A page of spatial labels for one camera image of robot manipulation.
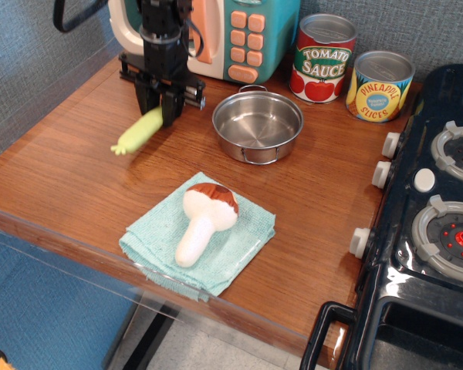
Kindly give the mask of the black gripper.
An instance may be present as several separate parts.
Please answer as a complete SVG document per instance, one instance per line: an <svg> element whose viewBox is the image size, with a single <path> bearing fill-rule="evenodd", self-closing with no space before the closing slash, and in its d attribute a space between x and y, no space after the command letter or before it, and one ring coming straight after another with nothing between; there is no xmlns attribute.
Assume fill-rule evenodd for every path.
<svg viewBox="0 0 463 370"><path fill-rule="evenodd" d="M188 69L188 51L180 41L143 42L143 53L122 52L120 77L135 86L140 113L161 106L163 127L170 127L185 105L203 109L205 83Z"/></svg>

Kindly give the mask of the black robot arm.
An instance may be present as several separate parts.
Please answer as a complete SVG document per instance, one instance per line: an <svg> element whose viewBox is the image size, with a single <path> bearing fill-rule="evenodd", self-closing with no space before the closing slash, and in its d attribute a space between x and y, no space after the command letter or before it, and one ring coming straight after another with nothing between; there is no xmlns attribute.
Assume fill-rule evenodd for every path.
<svg viewBox="0 0 463 370"><path fill-rule="evenodd" d="M142 53L120 54L120 77L135 86L140 112L162 108L163 126L181 115L184 105L205 106L205 83L188 68L191 1L140 1L142 24L137 33Z"/></svg>

